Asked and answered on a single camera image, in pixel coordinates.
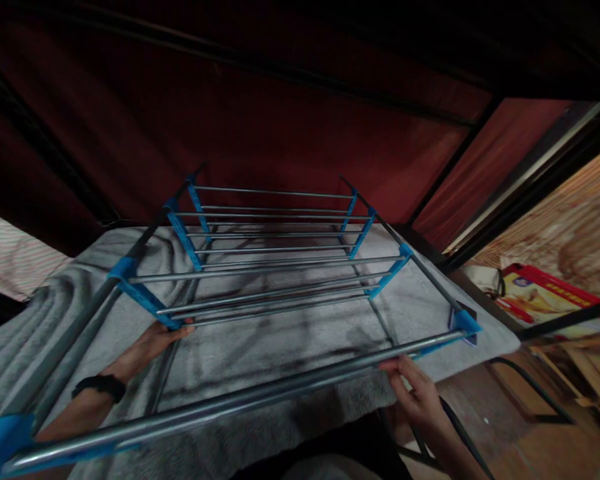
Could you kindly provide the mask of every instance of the metal bar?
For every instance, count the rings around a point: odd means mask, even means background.
[[[36,367],[26,384],[20,388],[10,402],[2,409],[1,416],[18,415],[26,413],[29,410],[30,404],[40,393],[40,390],[42,390],[42,387],[46,384],[58,363],[60,363],[60,360],[62,360],[78,336],[80,336],[92,316],[95,315],[100,306],[108,298],[118,281],[118,279],[114,278],[105,280],[84,310],[71,322],[58,342],[46,354],[44,360]]]
[[[200,197],[198,197],[198,192],[195,190],[195,179],[197,174],[190,175],[187,177],[187,181],[189,182],[188,190],[189,196],[191,197],[191,201],[193,202],[193,206],[195,207],[196,212],[204,213],[204,209],[202,208],[202,204],[200,203]],[[202,230],[209,233],[209,226],[207,225],[207,219],[204,215],[199,218],[200,226],[202,226]]]
[[[175,198],[182,195],[182,192],[184,192],[186,187],[186,183],[182,184],[176,192]],[[149,238],[166,218],[168,211],[169,209],[166,207],[163,207],[160,210],[158,215],[153,219],[153,222],[151,222],[140,238],[138,238],[129,249],[126,257],[136,258],[140,255]],[[78,314],[75,320],[71,322],[70,326],[64,334],[62,334],[58,342],[51,348],[44,360],[38,364],[29,380],[27,380],[22,388],[20,388],[13,398],[11,398],[9,403],[4,406],[1,415],[18,415],[28,411],[29,406],[35,400],[36,396],[38,396],[40,390],[42,390],[42,387],[46,384],[60,360],[67,354],[78,336],[83,332],[91,318],[96,314],[118,282],[120,282],[120,280],[113,277],[105,280],[102,286],[100,286],[93,295],[91,301]]]
[[[533,180],[534,176],[543,168],[550,165],[550,160],[564,147],[582,128],[587,126],[600,113],[600,102],[573,102],[568,111],[560,117],[540,138],[533,148],[526,154],[512,172],[500,184],[485,202],[482,209],[476,212],[470,220],[470,225],[445,248],[443,253],[454,251],[465,238],[476,232],[482,222],[494,215],[498,207],[506,201],[514,199],[516,191],[526,182]]]
[[[347,209],[347,216],[350,217],[353,214],[353,208],[355,207],[355,201],[358,198],[358,192],[356,189],[351,189],[351,195],[353,196],[353,198],[351,199],[351,201],[349,202],[349,208]],[[340,227],[340,231],[344,232],[344,230],[347,229],[347,224],[349,223],[349,219],[345,218],[345,220],[342,222],[342,226]]]
[[[250,268],[250,269],[203,271],[203,272],[191,272],[191,273],[166,273],[163,275],[145,275],[142,277],[133,277],[133,278],[129,279],[129,282],[130,283],[153,283],[153,282],[160,282],[160,281],[188,280],[188,279],[194,279],[194,278],[230,277],[232,275],[250,275],[253,273],[287,272],[287,271],[298,271],[298,270],[310,270],[310,269],[314,269],[314,268],[338,268],[338,267],[346,267],[348,265],[357,265],[360,263],[382,263],[382,262],[398,261],[398,260],[404,260],[404,257],[374,257],[374,258],[369,258],[369,259],[303,263],[300,265],[281,265],[278,267],[262,267],[262,268],[255,267],[255,268]]]
[[[71,376],[78,367],[78,364],[82,361],[85,352],[91,346],[91,342],[98,334],[100,327],[102,327],[107,315],[113,308],[113,304],[118,300],[121,294],[122,292],[118,289],[115,289],[112,292],[102,308],[100,308],[100,311],[93,322],[91,322],[91,324],[85,328],[84,332],[76,339],[75,344],[71,349],[71,358],[63,358],[56,368],[57,374],[51,375],[49,381],[45,383],[45,388],[42,389],[40,395],[36,399],[32,412],[35,418],[33,426],[31,427],[32,437],[35,437],[38,430],[44,425],[51,409],[58,401],[60,394],[62,394],[63,390],[66,388]]]
[[[344,240],[342,240],[342,237],[338,237],[338,240],[340,241],[340,243],[342,243],[344,245]],[[355,276],[356,276],[358,282],[360,283],[360,285],[366,285],[365,280],[367,280],[369,276],[368,275],[360,275],[360,270],[358,270],[358,267],[356,267],[355,265],[352,265],[351,268],[353,269],[353,272],[355,273]],[[383,272],[382,276],[389,277],[391,275],[392,275],[392,272],[386,271],[386,272]],[[385,322],[384,317],[380,313],[380,310],[378,310],[378,307],[376,306],[375,302],[373,301],[373,299],[371,297],[369,297],[369,304],[371,304],[371,309],[373,310],[375,317],[378,319],[378,323],[380,324],[380,327],[382,327],[382,330],[385,332],[385,336],[387,337],[388,342],[391,344],[392,347],[395,347],[396,345],[398,345],[398,342],[395,340],[395,338],[391,334],[389,327],[387,326],[387,323]]]
[[[491,470],[489,470],[489,467],[487,466],[487,462],[485,462],[484,458],[482,458],[482,455],[480,455],[478,448],[475,446],[473,440],[471,440],[471,437],[460,422],[458,416],[455,414],[455,412],[449,406],[446,400],[444,400],[444,398],[440,397],[440,403],[442,404],[443,410],[445,411],[449,420],[451,421],[455,432],[460,437],[460,440],[462,440],[462,443],[465,444],[470,454],[473,456],[476,462],[478,462],[478,465],[480,465],[480,468],[482,468],[483,472],[485,472],[489,480],[495,480],[493,474],[491,473]]]
[[[296,192],[296,191],[284,191],[284,190],[259,190],[259,189],[237,189],[228,187],[208,187],[206,185],[198,187],[198,190],[212,190],[212,191],[232,191],[242,193],[267,193],[271,195],[295,195],[298,197],[322,197],[322,198],[353,198],[352,195],[334,195],[332,193],[311,193],[311,192]]]
[[[226,63],[246,71],[318,89],[344,98],[363,101],[415,117],[427,118],[460,127],[471,127],[475,124],[474,120],[461,117],[450,111],[396,97],[384,91],[370,90],[290,63],[258,57],[246,51],[220,45],[212,40],[166,28],[145,20],[134,19],[96,6],[66,3],[50,5],[17,0],[10,0],[9,3],[45,16],[59,17],[66,21],[88,25],[116,35],[151,43],[213,62]]]
[[[268,263],[288,263],[293,265],[295,263],[302,263],[307,261],[326,261],[326,260],[344,260],[346,257],[342,255],[336,255],[334,257],[307,257],[307,258],[286,258],[286,259],[275,259],[275,260],[253,260],[253,261],[242,261],[242,262],[222,262],[222,263],[208,263],[204,265],[205,268],[225,268],[225,267],[246,267],[248,265],[266,265]]]
[[[340,175],[340,178],[342,178],[342,180],[344,180],[344,182],[346,184],[348,184],[348,186],[353,188],[353,186],[348,182],[348,180],[346,178],[344,178],[342,175]],[[369,202],[367,202],[365,200],[365,198],[362,195],[360,195],[360,193],[358,193],[358,198],[360,198],[360,201],[362,203],[364,203],[367,206],[367,208],[369,208],[369,209],[372,208],[372,206],[370,206]],[[405,243],[404,240],[402,240],[402,238],[400,238],[400,236],[393,230],[393,228],[387,222],[385,222],[385,220],[379,214],[376,213],[375,217],[378,219],[378,222],[380,222],[380,224],[385,228],[385,230],[387,230],[387,232],[390,234],[390,236],[392,236],[392,238],[398,243],[398,245],[402,245],[403,243]],[[424,266],[424,264],[422,263],[420,258],[418,258],[418,255],[416,255],[414,253],[411,256],[411,259],[418,266],[420,271],[426,276],[426,278],[429,279],[429,281],[438,290],[438,292],[440,292],[440,295],[442,295],[447,300],[447,302],[449,302],[449,304],[453,307],[453,309],[455,311],[462,310],[462,307],[460,307],[460,305],[458,305],[458,302],[456,301],[456,299],[453,298],[451,296],[451,294],[449,294],[449,292],[442,286],[442,284],[440,282],[438,282],[437,278],[435,278],[433,276],[433,274],[428,270],[428,268],[426,268]]]
[[[242,310],[242,309],[249,309],[249,308],[254,308],[254,307],[280,305],[282,303],[288,303],[291,301],[312,299],[314,297],[328,297],[330,295],[338,295],[340,293],[353,293],[353,292],[358,292],[358,291],[364,290],[364,289],[375,289],[375,288],[378,288],[378,287],[376,285],[366,285],[364,287],[361,285],[356,285],[354,287],[345,287],[345,288],[340,288],[340,289],[312,291],[312,292],[305,293],[304,295],[291,295],[288,297],[266,299],[266,300],[260,300],[260,301],[256,301],[256,302],[250,302],[250,303],[240,303],[238,305],[229,305],[226,307],[214,307],[214,308],[210,308],[210,309],[202,309],[202,310],[194,310],[194,311],[188,310],[183,315],[188,315],[190,317],[195,316],[195,318],[198,319],[202,315],[210,315],[212,313],[216,314],[216,313],[224,313],[224,312],[230,312],[230,311],[236,311],[236,310]]]
[[[484,228],[470,238],[448,259],[445,269],[460,268],[509,226],[544,200],[578,170],[600,154],[600,116],[591,127],[584,129],[556,154],[553,165],[520,194],[518,200],[502,208],[498,215],[488,221]]]
[[[358,235],[358,238],[356,239],[355,244],[351,248],[351,252],[349,253],[349,258],[351,260],[353,260],[355,258],[355,254],[358,253],[358,250],[360,250],[360,247],[362,246],[362,242],[364,242],[367,234],[369,233],[369,230],[371,230],[371,227],[373,226],[374,219],[375,219],[375,210],[370,208],[369,209],[369,220],[367,220],[365,222],[365,226],[362,228],[360,235]]]
[[[253,210],[253,211],[310,211],[322,213],[346,213],[347,210],[330,209],[300,209],[300,208],[278,208],[278,207],[230,207],[222,205],[203,205],[202,208],[210,210]]]
[[[203,262],[202,262],[202,260],[200,260],[200,257],[198,257],[198,254],[196,253],[195,245],[193,244],[191,239],[187,236],[187,228],[186,228],[184,222],[182,222],[182,219],[177,214],[178,207],[179,207],[177,200],[174,198],[170,198],[169,200],[167,200],[167,203],[165,204],[165,206],[169,208],[169,212],[167,213],[167,218],[171,222],[171,225],[173,226],[173,230],[176,233],[176,235],[178,236],[178,240],[180,240],[180,244],[182,244],[182,248],[184,248],[185,252],[187,252],[187,255],[191,259],[191,262],[192,262],[194,268],[196,269],[196,271],[202,271]],[[208,230],[209,227],[206,226],[206,224],[203,222],[203,220],[204,220],[204,217],[200,217],[200,222],[201,222],[202,228],[205,230]]]
[[[270,215],[268,213],[198,213],[198,212],[178,212],[179,217],[229,217],[229,218],[299,218],[299,219],[353,219],[368,220],[369,217],[353,215]]]
[[[214,249],[209,252],[210,255],[214,253],[228,253],[230,255],[246,255],[248,253],[284,253],[290,251],[318,251],[318,250],[334,250],[341,249],[342,245],[316,245],[314,247],[263,247],[255,249]]]
[[[343,279],[326,280],[326,281],[317,282],[317,283],[309,283],[307,285],[301,285],[299,287],[287,287],[287,288],[282,288],[282,289],[269,290],[269,291],[265,291],[265,292],[247,293],[247,294],[242,294],[242,295],[234,295],[231,297],[222,297],[222,298],[212,299],[212,300],[203,300],[203,301],[199,301],[196,303],[192,303],[190,305],[177,305],[175,307],[169,307],[164,310],[160,310],[158,313],[164,314],[164,313],[176,313],[176,312],[181,312],[181,311],[190,311],[192,309],[210,307],[212,305],[226,305],[228,303],[233,303],[233,302],[238,302],[238,301],[254,300],[254,299],[266,298],[266,297],[274,297],[276,295],[282,295],[285,293],[303,293],[303,292],[307,292],[307,291],[310,291],[310,290],[313,290],[316,288],[320,288],[320,287],[330,287],[330,286],[334,286],[334,285],[341,285],[343,283],[352,283],[352,282],[358,281],[360,279],[366,280],[366,279],[384,277],[385,275],[388,275],[388,274],[389,274],[389,272],[371,273],[369,275],[362,275],[360,277],[348,277],[348,278],[343,278]]]
[[[213,248],[213,241],[208,242],[205,246],[200,250],[200,256],[204,255],[207,250]],[[198,285],[200,284],[200,279],[194,279],[191,281],[187,290],[185,291],[185,302],[192,302],[195,298],[195,293],[198,290]],[[147,402],[147,408],[145,409],[145,415],[152,415],[158,411],[158,406],[160,405],[160,399],[162,398],[162,393],[167,386],[167,380],[169,379],[169,372],[171,371],[171,366],[173,365],[173,360],[177,353],[177,350],[180,346],[180,340],[175,341],[170,344],[167,350],[162,354],[162,362],[160,364],[160,370],[158,370],[158,386],[156,389],[152,390],[151,397]]]
[[[409,217],[409,220],[407,220],[408,227],[410,227],[414,224],[414,222],[416,221],[418,216],[420,216],[420,214],[426,208],[426,206],[429,204],[429,202],[431,201],[433,196],[436,194],[436,192],[439,190],[439,188],[442,186],[442,184],[445,182],[445,180],[449,177],[449,175],[451,174],[451,172],[453,171],[455,166],[458,164],[458,162],[460,162],[460,160],[462,159],[464,154],[467,152],[467,150],[469,149],[469,147],[471,146],[471,144],[473,143],[475,138],[478,136],[478,134],[480,134],[480,132],[482,131],[482,128],[484,128],[484,126],[487,124],[489,119],[493,116],[495,111],[498,109],[498,107],[502,103],[502,100],[504,100],[504,97],[502,97],[498,94],[495,94],[495,93],[493,94],[493,96],[491,97],[491,100],[489,101],[486,108],[482,112],[482,115],[480,115],[480,119],[478,120],[478,123],[476,123],[473,126],[473,128],[471,128],[471,130],[469,130],[467,132],[464,140],[462,140],[462,143],[460,143],[460,145],[458,146],[456,151],[453,152],[453,155],[451,156],[451,158],[449,159],[447,164],[444,166],[444,168],[442,169],[440,174],[438,174],[437,178],[435,179],[433,184],[430,186],[429,190],[427,190],[425,196],[422,197],[422,200],[420,200],[420,203],[418,203],[418,206],[415,208],[415,210]]]
[[[574,312],[563,315],[553,320],[549,320],[540,323],[534,327],[522,330],[516,333],[520,341],[531,340],[540,335],[546,335],[553,333],[556,330],[563,328],[572,327],[578,323],[582,323],[587,320],[593,320],[600,317],[600,303],[592,305],[591,307],[584,308],[582,310],[576,310]]]
[[[236,223],[236,222],[207,222],[207,225],[214,225],[216,227],[222,227],[222,226],[227,226],[227,227],[244,227],[244,226],[252,226],[252,225],[264,225],[264,226],[274,226],[274,225],[294,225],[294,226],[304,226],[304,225],[311,225],[311,226],[321,226],[321,225],[326,225],[328,227],[332,226],[332,225],[342,225],[342,222],[242,222],[242,223]]]
[[[420,435],[420,432],[413,425],[411,426],[411,431],[413,432],[413,436],[415,438],[415,442],[418,444],[418,448],[420,449],[420,453],[422,453],[425,457],[431,458],[429,454],[429,450],[427,450],[427,445]]]
[[[258,238],[312,238],[312,237],[339,237],[340,235],[361,235],[361,231],[346,232],[220,232],[211,235],[215,239],[258,239]],[[208,233],[188,233],[188,237],[207,237]]]
[[[332,299],[332,300],[320,300],[317,302],[300,303],[298,305],[290,305],[288,307],[282,307],[282,308],[277,308],[277,309],[272,309],[272,310],[260,310],[257,312],[244,313],[241,315],[231,314],[231,315],[226,315],[224,317],[215,317],[215,318],[203,319],[200,321],[196,321],[194,323],[194,325],[196,327],[205,327],[207,325],[216,325],[218,323],[226,323],[226,322],[236,321],[236,320],[247,320],[250,318],[262,317],[262,316],[266,316],[266,315],[277,315],[278,313],[286,313],[286,312],[290,312],[290,311],[305,310],[305,309],[314,308],[314,307],[324,307],[325,305],[335,305],[337,303],[345,303],[345,302],[350,302],[350,301],[354,301],[354,300],[364,300],[367,297],[368,297],[367,295],[353,295],[351,297],[341,297],[341,298]],[[184,318],[189,318],[190,316],[191,316],[191,313],[176,313],[172,318],[174,318],[175,320],[180,320],[180,319],[184,319]]]
[[[158,370],[157,382],[158,386],[156,389],[151,391],[151,398],[147,402],[145,408],[145,415],[152,415],[158,411],[158,405],[160,404],[160,398],[167,385],[169,379],[169,372],[173,365],[173,359],[180,345],[180,340],[173,342],[167,347],[167,350],[162,354],[162,361],[160,362],[160,370]]]
[[[438,471],[441,471],[442,473],[446,473],[444,468],[440,466],[438,460],[436,460],[435,458],[432,458],[428,455],[424,455],[422,453],[418,453],[413,450],[409,450],[408,448],[403,447],[402,445],[396,445],[395,448],[398,450],[398,453],[400,455],[404,455],[406,458],[410,458],[411,460],[415,460],[416,462],[422,463],[423,465],[426,465],[432,469],[436,469]]]
[[[340,175],[340,178],[342,178],[342,180],[349,186],[350,189],[354,190],[353,185],[350,184],[350,182],[346,178],[344,178],[344,176]],[[358,192],[357,190],[356,192],[356,195],[358,196],[360,201],[364,203],[368,209],[372,209],[373,207],[371,206],[371,204],[362,195],[360,195],[360,192]],[[378,222],[380,222],[380,224],[382,224],[385,230],[387,230],[387,232],[398,243],[398,245],[402,245],[404,243],[404,240],[402,240],[402,238],[400,238],[400,236],[396,232],[394,232],[393,228],[391,228],[391,226],[387,222],[385,222],[384,219],[377,212],[375,214],[375,218],[378,220]]]
[[[0,73],[0,112],[97,222],[110,227],[120,215],[80,164]]]
[[[558,423],[570,424],[570,425],[575,424],[575,422],[573,421],[571,416],[567,413],[567,411],[564,410],[564,408],[562,408],[558,403],[556,403],[556,401],[546,392],[546,390],[544,390],[544,388],[542,388],[538,384],[538,382],[536,382],[532,378],[532,376],[530,376],[527,373],[527,371],[524,370],[524,368],[522,368],[520,365],[512,362],[511,360],[504,359],[502,357],[492,358],[491,360],[489,360],[489,363],[492,365],[494,363],[502,363],[502,364],[508,366],[509,368],[512,368],[513,370],[515,370],[517,372],[517,374],[520,375],[523,378],[523,380],[526,381],[529,384],[529,386],[538,395],[540,395],[540,398],[542,398],[542,400],[544,400],[544,402],[548,406],[550,406],[554,412],[556,412],[556,415],[550,415],[551,417],[559,419]]]
[[[8,460],[3,475],[15,475],[18,471],[64,459],[72,463],[71,456],[94,451],[107,446],[107,451],[116,453],[140,442],[154,440],[197,427],[229,415],[237,415],[273,405],[283,400],[306,395],[314,390],[336,385],[375,370],[385,360],[400,354],[418,352],[426,347],[438,345],[465,336],[462,330],[434,335],[422,340],[405,343],[398,347],[360,355],[325,367],[298,373],[278,380],[248,387],[236,392],[184,405],[175,409],[142,417],[120,425],[104,427],[93,432],[52,443],[36,445],[25,452],[17,453]]]

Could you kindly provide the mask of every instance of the right hand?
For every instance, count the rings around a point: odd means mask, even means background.
[[[449,428],[453,430],[435,384],[413,360],[402,355],[380,364],[378,368],[387,372],[389,384],[412,426],[436,433],[446,433]],[[407,390],[402,377],[409,381],[412,390]]]

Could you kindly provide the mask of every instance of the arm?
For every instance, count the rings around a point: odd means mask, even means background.
[[[162,323],[156,321],[120,357],[102,370],[100,375],[113,375],[128,385],[134,376],[144,370],[170,344],[186,337],[194,328],[188,326],[168,331]],[[110,394],[95,389],[84,389],[36,436],[36,441],[62,440],[95,430],[107,418],[112,408],[113,398]],[[32,478],[48,479],[50,472],[53,472],[54,478],[65,478],[72,468],[72,465],[58,467],[52,471],[33,474]]]
[[[453,480],[488,480],[468,448],[455,432],[440,404],[432,380],[407,356],[380,365],[387,372],[389,383],[404,408],[410,424],[422,434],[436,460]],[[402,377],[409,381],[407,390]]]

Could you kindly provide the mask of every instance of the gray blanket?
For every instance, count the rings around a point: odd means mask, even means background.
[[[0,408],[54,345],[107,271],[124,255],[141,229],[118,229],[104,234],[62,272],[40,289],[30,306],[0,327]],[[236,241],[214,243],[214,248],[236,246]],[[248,247],[270,246],[274,241],[250,241]],[[317,244],[332,239],[316,240]],[[293,254],[332,256],[337,251]],[[374,226],[359,257],[396,255],[395,242],[379,225]],[[280,258],[280,254],[260,258]],[[248,256],[211,256],[211,261],[253,259]],[[484,328],[479,346],[456,342],[420,360],[434,380],[449,377],[472,365],[514,351],[519,342],[496,319],[464,292],[423,261],[456,298],[478,312]],[[360,273],[382,271],[387,264],[363,265]],[[191,262],[169,228],[160,228],[149,244],[140,275],[187,272]],[[297,285],[320,279],[350,277],[350,267],[204,279],[196,300],[226,292]],[[181,301],[186,282],[154,283],[149,287],[167,305]],[[390,330],[401,343],[447,330],[449,305],[410,262],[376,300]],[[138,304],[122,295],[114,304],[95,340],[84,354],[74,376],[54,406],[49,420],[70,401],[73,386],[112,362],[152,322]],[[200,327],[181,342],[162,396],[160,410],[328,365],[389,344],[369,303],[354,301],[278,315]],[[124,400],[105,424],[141,416],[157,383],[157,361],[134,379]],[[204,427],[154,441],[140,450],[81,463],[72,476],[80,478],[130,477],[222,478],[259,459],[293,448],[306,439],[395,402],[384,374],[320,390],[293,401],[230,417]]]

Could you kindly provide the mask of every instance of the left hand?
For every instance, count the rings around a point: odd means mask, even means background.
[[[128,384],[140,373],[151,360],[160,355],[166,348],[195,330],[193,325],[170,331],[162,323],[155,321],[148,329],[100,375],[113,375],[124,384]]]

